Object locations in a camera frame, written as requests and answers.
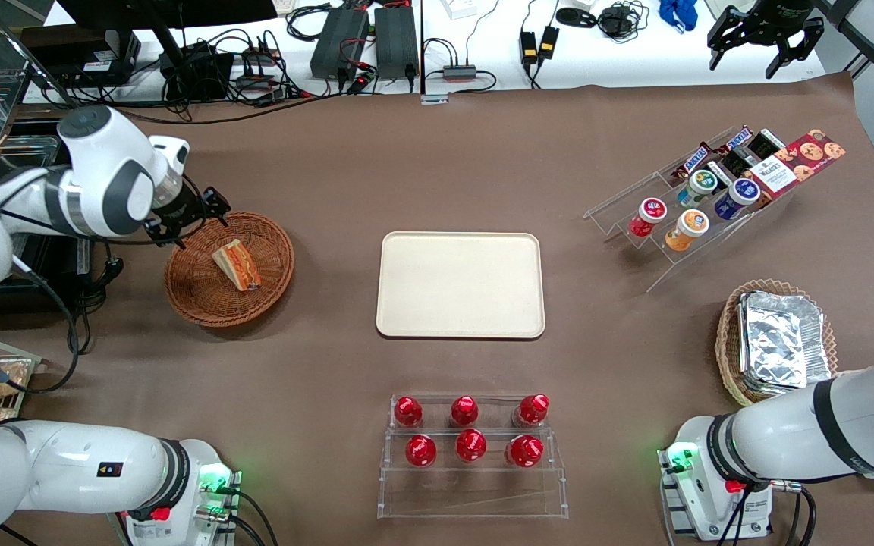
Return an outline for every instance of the transparent container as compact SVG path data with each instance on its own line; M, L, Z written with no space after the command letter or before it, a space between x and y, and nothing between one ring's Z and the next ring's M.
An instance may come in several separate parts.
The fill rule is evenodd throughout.
M712 149L717 149L720 145L725 144L734 135L738 134L740 130L741 128L739 127L729 128L707 141L707 145ZM787 194L774 200L764 208L760 208L759 203L754 203L743 207L739 211L738 216L733 218L733 220L724 220L714 210L715 201L722 196L722 190L718 191L715 196L705 198L700 203L700 206L697 206L697 210L707 215L710 221L710 229L704 235L694 239L686 251L674 251L670 246L666 245L665 236L667 232L676 227L677 218L687 209L683 208L679 201L677 201L677 194L686 186L686 181L673 177L672 173L690 158L694 151L695 149L691 149L690 153L683 155L682 158L677 158L675 162L668 163L662 169L620 191L616 196L610 197L592 207L582 217L592 220L596 227L607 236L607 241L621 234L628 239L635 249L648 249L650 246L654 246L659 250L659 252L650 252L649 255L646 255L645 259L648 259L649 262L658 262L662 264L660 265L661 267L666 267L666 269L652 283L652 286L646 289L647 293L656 287L657 284L673 276L681 269L681 266L689 265L694 260L706 255L709 249L718 246L731 237L731 235L738 232L748 221L752 221L753 218L759 217L759 215L771 215L772 211L780 210L791 199L791 192L788 191ZM716 159L717 155L708 155L707 160L698 166L697 169L707 168L707 163ZM724 166L718 166L729 179L736 180L738 178L726 170ZM629 221L635 217L639 204L646 197L662 199L666 203L666 217L653 227L652 232L648 236L638 237L632 231L629 231Z
M408 394L423 408L423 426L405 428L393 419L393 397L379 463L377 518L568 518L565 467L547 419L536 428L516 428L511 416L516 397L471 394L478 402L473 428L488 441L474 463L457 457L455 442L463 428L450 428L451 404L458 395ZM425 469L407 462L404 450L414 435L428 435L437 459ZM530 469L505 460L505 448L519 435L541 440L545 453Z

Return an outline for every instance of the white table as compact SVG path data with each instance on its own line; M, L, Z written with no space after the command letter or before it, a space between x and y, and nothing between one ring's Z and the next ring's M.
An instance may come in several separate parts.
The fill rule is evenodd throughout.
M414 0L419 10L419 0ZM558 6L565 6L567 0L558 0ZM593 5L593 14L598 14L613 0L598 0ZM318 0L302 0L301 5L319 4ZM426 37L439 37L450 40L457 46L461 54L461 62L465 56L465 38L474 28L481 14L492 9L493 0L479 0L478 14L475 17L451 20L440 0L426 0L424 6L423 24ZM531 7L525 29L535 32L540 39L542 30L552 16L555 0L536 0ZM514 3L513 0L501 0L495 13L481 21L478 30L470 42L470 61L480 70L492 72L497 76L495 89L528 89L527 76L524 75L519 63L517 51L517 34L521 20L525 15L527 3ZM555 47L555 58L547 61L538 83L543 87L567 89L568 87L598 84L607 87L631 86L698 86L698 84L715 83L763 83L764 69L776 55L776 49L764 48L760 45L743 45L726 53L717 70L709 69L710 49L707 48L707 32L713 27L714 20L706 5L701 1L696 3L700 14L696 28L685 34L679 34L675 28L666 24L656 10L659 3L649 1L649 21L645 30L627 44L617 44L603 36L597 29L580 29L573 27L561 28L558 44ZM302 17L296 27L304 33L316 34L322 28L324 14L311 14ZM72 20L59 4L54 4L46 25L69 24ZM251 36L261 36L264 30L272 31L278 38L281 53L288 63L288 73L302 89L310 93L320 94L325 91L324 80L314 80L309 70L309 59L315 48L315 42L302 42L291 38L285 32L285 20L267 20L254 24L237 25L244 28ZM207 40L233 27L199 27L187 29L187 41ZM417 32L420 31L420 11L417 11ZM142 42L137 61L138 66L144 66L157 58L163 51L156 41L152 31L136 31ZM174 40L181 44L181 31L173 30ZM238 52L242 44L235 40L222 43L221 49ZM376 55L370 46L362 55L362 60L373 64ZM427 72L440 69L448 62L447 52L443 46L431 44L426 52ZM240 63L236 62L233 76L241 72ZM786 67L781 67L771 82L797 82L809 77L822 76L825 69L819 62L818 55L812 52L804 62L795 61ZM156 101L164 83L163 76L155 69L135 75L126 86L111 89L112 97L117 101ZM483 81L474 83L447 83L439 75L427 80L428 93L447 93L457 89L482 86ZM376 87L378 93L408 93L409 84L406 80L396 80L394 83L381 82ZM420 92L417 82L415 93ZM24 102L45 102L38 87L31 86Z

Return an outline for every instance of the small jar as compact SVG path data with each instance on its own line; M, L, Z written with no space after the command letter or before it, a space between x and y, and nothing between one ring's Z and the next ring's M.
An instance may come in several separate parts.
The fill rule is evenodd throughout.
M474 463L475 460L481 459L488 450L488 440L481 431L475 431L474 428L469 428L467 431L457 435L457 443L454 446L457 451L457 458L465 463Z
M437 460L437 443L434 443L430 436L413 435L407 442L405 455L407 463L424 469L424 467L431 466L434 460Z
M666 203L662 199L646 197L639 204L638 213L629 221L629 231L637 237L646 237L663 218L666 218Z
M721 193L714 203L714 212L724 220L737 218L743 207L752 205L760 197L760 187L754 180L739 177L731 187Z
M393 419L403 426L420 426L423 424L423 408L413 398L402 397L393 407Z
M451 404L451 426L471 426L478 419L478 402L459 397Z
M713 193L716 187L717 175L706 169L693 171L693 174L687 178L687 186L677 194L677 201L680 202L680 207L695 209L704 197Z
M708 220L707 215L696 209L684 211L677 218L676 227L666 233L666 246L682 253L690 248L690 243L694 239L704 235L707 229L710 229L710 220Z
M521 469L530 469L538 464L545 453L545 445L532 435L516 436L504 450L504 460Z

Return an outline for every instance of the red object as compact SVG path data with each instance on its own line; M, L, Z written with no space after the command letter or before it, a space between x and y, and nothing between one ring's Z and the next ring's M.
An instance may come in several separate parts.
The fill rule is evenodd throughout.
M414 435L407 442L407 463L413 466L431 466L437 460L437 444L427 435Z
M534 436L521 435L508 444L508 449L504 452L504 459L514 466L528 469L528 467L538 464L544 453L545 446L541 440Z
M488 440L481 431L475 431L474 428L469 428L467 431L457 435L457 456L465 463L474 463L475 460L481 459L488 450Z
M167 518L171 517L171 509L167 508L167 506L161 506L160 508L155 508L150 510L150 519L156 522L166 522Z
M549 414L549 398L544 394L532 394L525 397L514 409L514 424L519 426L537 426L545 421Z
M400 425L420 426L420 423L423 422L423 408L420 407L420 402L413 400L413 398L402 397L396 401L393 417Z
M451 404L451 425L468 426L478 419L478 402L472 397L459 397Z
M666 203L655 197L643 199L638 213L629 221L629 231L637 237L646 237L663 218L666 218Z

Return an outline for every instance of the beige tray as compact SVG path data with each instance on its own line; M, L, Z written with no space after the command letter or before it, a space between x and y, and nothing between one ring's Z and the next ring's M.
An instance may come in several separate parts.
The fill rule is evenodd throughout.
M538 239L389 233L379 259L377 329L393 337L538 337L545 331Z

